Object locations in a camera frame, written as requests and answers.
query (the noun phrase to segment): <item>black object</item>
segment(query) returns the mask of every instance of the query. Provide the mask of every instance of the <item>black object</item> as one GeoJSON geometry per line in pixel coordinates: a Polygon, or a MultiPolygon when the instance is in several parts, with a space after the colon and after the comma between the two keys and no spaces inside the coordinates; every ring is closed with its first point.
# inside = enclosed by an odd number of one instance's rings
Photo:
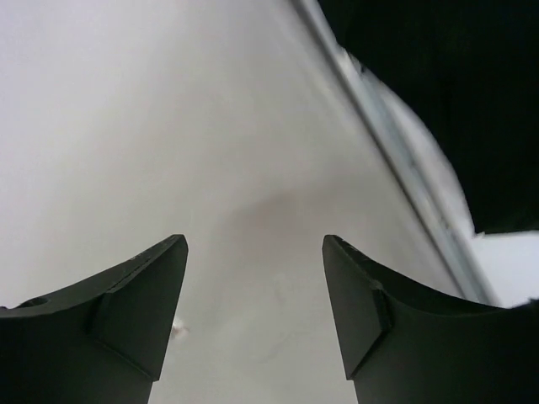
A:
{"type": "Polygon", "coordinates": [[[539,302],[444,295],[336,236],[323,261],[346,377],[361,404],[539,402],[539,302]]]}
{"type": "Polygon", "coordinates": [[[539,230],[539,2],[318,2],[337,41],[432,132],[476,232],[539,230]]]}
{"type": "Polygon", "coordinates": [[[187,260],[183,236],[82,282],[0,310],[0,402],[146,404],[187,260]]]}

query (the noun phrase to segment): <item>gray metal strip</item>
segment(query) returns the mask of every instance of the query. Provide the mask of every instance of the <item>gray metal strip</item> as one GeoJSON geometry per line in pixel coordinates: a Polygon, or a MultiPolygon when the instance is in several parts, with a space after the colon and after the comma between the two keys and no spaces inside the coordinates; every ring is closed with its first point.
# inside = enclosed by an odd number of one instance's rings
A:
{"type": "Polygon", "coordinates": [[[451,228],[436,192],[421,172],[411,147],[367,75],[359,74],[354,63],[337,44],[333,32],[314,0],[292,0],[302,20],[337,74],[367,129],[392,169],[419,221],[430,235],[436,250],[462,295],[471,301],[496,305],[494,294],[456,229],[451,228]]]}

